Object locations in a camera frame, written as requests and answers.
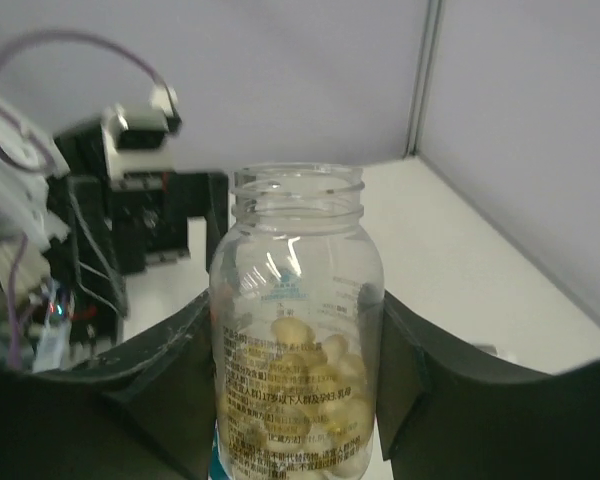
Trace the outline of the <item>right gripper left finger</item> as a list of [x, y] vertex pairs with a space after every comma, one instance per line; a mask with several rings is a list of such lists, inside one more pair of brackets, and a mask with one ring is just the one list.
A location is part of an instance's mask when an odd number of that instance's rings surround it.
[[209, 297], [68, 371], [0, 365], [0, 479], [204, 479]]

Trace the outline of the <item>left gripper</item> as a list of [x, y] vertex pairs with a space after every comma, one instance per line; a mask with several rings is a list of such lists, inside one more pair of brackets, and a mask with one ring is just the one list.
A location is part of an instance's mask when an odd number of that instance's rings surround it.
[[206, 264], [229, 228], [229, 177], [221, 172], [136, 172], [112, 180], [107, 217], [123, 275], [189, 255], [188, 222], [206, 220]]

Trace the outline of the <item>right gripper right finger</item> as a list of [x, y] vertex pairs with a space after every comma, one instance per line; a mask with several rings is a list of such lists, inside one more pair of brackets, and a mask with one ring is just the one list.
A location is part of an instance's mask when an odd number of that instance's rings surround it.
[[600, 479], [600, 360], [541, 373], [387, 295], [377, 422], [397, 479]]

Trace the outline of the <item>clear pill bottle yellow capsules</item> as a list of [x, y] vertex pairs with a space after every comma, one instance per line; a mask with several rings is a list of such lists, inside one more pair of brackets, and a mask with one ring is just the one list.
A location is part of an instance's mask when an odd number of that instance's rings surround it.
[[385, 289], [362, 175], [310, 163], [235, 174], [208, 288], [231, 479], [359, 479], [369, 466]]

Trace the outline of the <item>clear pill organizer box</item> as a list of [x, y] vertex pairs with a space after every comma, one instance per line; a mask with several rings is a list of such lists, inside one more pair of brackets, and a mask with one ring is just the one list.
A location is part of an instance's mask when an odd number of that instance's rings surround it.
[[507, 350], [504, 350], [500, 347], [497, 347], [495, 345], [486, 344], [486, 343], [474, 343], [473, 346], [491, 356], [499, 358], [508, 363], [512, 363], [512, 364], [518, 363], [518, 360], [513, 353], [511, 353]]

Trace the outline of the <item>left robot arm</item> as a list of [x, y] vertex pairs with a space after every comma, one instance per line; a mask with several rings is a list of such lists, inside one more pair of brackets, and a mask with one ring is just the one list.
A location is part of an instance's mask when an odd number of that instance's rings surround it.
[[175, 92], [108, 107], [51, 135], [0, 97], [0, 239], [23, 238], [49, 267], [41, 337], [117, 343], [125, 279], [190, 254], [188, 224], [206, 223], [213, 253], [228, 229], [228, 179], [175, 168]]

